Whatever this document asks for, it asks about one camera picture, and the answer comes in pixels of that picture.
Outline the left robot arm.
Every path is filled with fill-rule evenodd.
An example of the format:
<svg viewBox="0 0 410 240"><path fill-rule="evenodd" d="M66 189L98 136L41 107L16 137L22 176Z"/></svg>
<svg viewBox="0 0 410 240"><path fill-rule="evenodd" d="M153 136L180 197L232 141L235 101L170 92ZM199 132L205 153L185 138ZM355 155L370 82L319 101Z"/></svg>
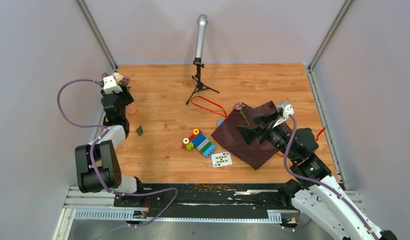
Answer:
<svg viewBox="0 0 410 240"><path fill-rule="evenodd" d="M118 194L127 194L127 200L139 207L145 203L146 193L141 190L137 177L121 172L116 155L116 147L124 141L130 131L126 117L126 107L134 102L127 86L118 93L102 93L101 103L105 111L102 135L94 141L77 146L74 150L77 184L82 193L98 193L106 188Z"/></svg>

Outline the white artificial rose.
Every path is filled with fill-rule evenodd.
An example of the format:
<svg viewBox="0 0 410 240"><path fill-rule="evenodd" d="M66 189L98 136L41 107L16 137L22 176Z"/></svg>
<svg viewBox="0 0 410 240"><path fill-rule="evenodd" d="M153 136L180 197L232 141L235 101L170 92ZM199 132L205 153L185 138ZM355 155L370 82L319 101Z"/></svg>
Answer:
<svg viewBox="0 0 410 240"><path fill-rule="evenodd" d="M124 77L118 72L114 72L112 76L115 78L117 83L120 83L124 79Z"/></svg>

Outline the purple artificial flower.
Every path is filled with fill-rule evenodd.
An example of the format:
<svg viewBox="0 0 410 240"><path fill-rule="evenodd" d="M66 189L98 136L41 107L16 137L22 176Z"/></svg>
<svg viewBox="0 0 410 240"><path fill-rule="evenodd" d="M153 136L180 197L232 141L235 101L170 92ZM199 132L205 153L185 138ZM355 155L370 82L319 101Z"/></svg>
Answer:
<svg viewBox="0 0 410 240"><path fill-rule="evenodd" d="M249 121L248 121L248 119L247 119L247 116L246 116L246 112L245 112L245 110L244 110L244 107L245 107L245 106L246 106L246 105L245 105L244 103L238 102L238 103L235 103L234 109L239 112L239 114L240 114L240 115L244 118L244 120L246 121L247 125L250 126L250 123L249 123Z"/></svg>

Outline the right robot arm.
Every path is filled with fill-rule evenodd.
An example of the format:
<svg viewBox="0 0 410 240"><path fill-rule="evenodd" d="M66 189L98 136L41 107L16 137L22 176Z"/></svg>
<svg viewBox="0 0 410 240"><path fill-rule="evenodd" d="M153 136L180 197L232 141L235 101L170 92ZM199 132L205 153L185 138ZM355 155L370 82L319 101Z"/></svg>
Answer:
<svg viewBox="0 0 410 240"><path fill-rule="evenodd" d="M309 128L298 128L292 114L291 132L278 123L281 117L254 116L255 126L238 125L246 144L271 143L284 155L286 171L293 176L279 188L278 202L285 209L294 207L336 240L395 240L390 230L382 230L350 199L328 167L316 155L315 136Z"/></svg>

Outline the mauve artificial rose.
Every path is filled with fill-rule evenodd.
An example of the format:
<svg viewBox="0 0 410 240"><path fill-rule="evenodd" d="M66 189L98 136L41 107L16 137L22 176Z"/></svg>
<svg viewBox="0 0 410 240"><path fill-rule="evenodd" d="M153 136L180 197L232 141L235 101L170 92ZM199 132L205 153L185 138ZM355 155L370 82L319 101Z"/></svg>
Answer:
<svg viewBox="0 0 410 240"><path fill-rule="evenodd" d="M126 87L130 88L130 86L129 86L130 78L129 78L129 77L124 77L124 78L121 80L121 83L122 83L123 85L125 85Z"/></svg>

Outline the dark pink artificial flower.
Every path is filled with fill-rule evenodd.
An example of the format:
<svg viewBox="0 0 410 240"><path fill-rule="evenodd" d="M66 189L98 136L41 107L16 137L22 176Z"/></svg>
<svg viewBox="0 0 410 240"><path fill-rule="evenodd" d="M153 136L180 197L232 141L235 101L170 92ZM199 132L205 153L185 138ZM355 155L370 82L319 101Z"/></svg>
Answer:
<svg viewBox="0 0 410 240"><path fill-rule="evenodd" d="M101 78L103 79L103 78L106 78L106 77L108 77L108 76L110 76L110 74L107 73L107 72L105 72L105 73L103 73L103 74L101 75Z"/></svg>

